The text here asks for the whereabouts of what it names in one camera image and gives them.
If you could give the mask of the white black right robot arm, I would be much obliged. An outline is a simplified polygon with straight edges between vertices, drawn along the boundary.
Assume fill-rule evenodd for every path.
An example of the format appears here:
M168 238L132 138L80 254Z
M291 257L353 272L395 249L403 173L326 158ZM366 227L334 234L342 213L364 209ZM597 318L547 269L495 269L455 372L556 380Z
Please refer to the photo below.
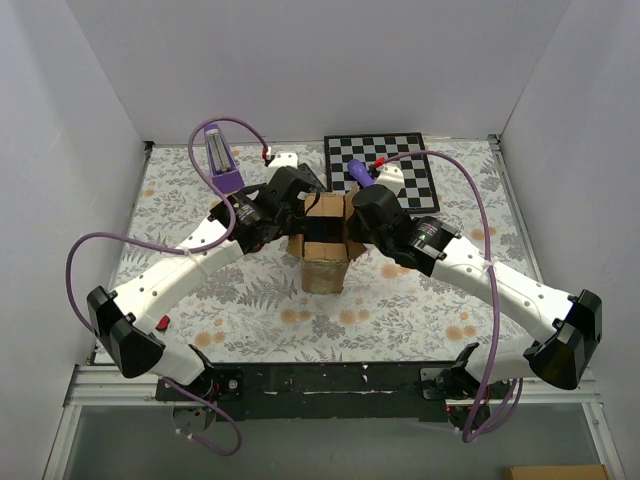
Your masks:
M372 185L349 193L351 237L374 245L396 264L448 283L515 321L524 336L482 347L466 346L433 388L475 397L488 385L537 377L574 390L602 338L602 300L589 290L577 295L548 287L511 267L491 263L470 240L445 223L413 219L391 190Z

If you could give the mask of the brown cardboard express box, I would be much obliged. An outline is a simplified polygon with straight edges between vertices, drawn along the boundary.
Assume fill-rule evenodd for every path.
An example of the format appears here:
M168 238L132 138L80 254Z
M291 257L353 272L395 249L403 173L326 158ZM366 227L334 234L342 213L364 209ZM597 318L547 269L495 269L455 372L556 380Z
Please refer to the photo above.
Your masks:
M304 202L302 232L289 236L287 251L301 260L301 285L306 293L340 294L349 266L367 249L349 237L353 196L322 192Z

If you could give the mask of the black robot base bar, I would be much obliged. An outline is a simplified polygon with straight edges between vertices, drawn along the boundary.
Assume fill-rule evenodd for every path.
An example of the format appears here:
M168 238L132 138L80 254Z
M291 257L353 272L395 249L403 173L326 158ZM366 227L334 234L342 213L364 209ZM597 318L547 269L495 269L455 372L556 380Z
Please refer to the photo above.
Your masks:
M448 420L427 382L449 361L215 364L190 389L236 421L275 419Z

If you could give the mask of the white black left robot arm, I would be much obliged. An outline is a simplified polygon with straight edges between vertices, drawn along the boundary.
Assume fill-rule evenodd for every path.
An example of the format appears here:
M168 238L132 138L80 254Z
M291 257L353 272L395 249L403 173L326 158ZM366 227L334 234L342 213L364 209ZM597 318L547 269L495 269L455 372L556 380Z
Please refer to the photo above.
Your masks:
M302 224L304 201L318 193L307 168L283 166L266 184L227 195L178 247L176 256L112 291L102 287L87 296L96 336L126 378L153 373L174 381L193 400L215 387L214 368L193 345L160 338L156 329L183 297L216 271Z

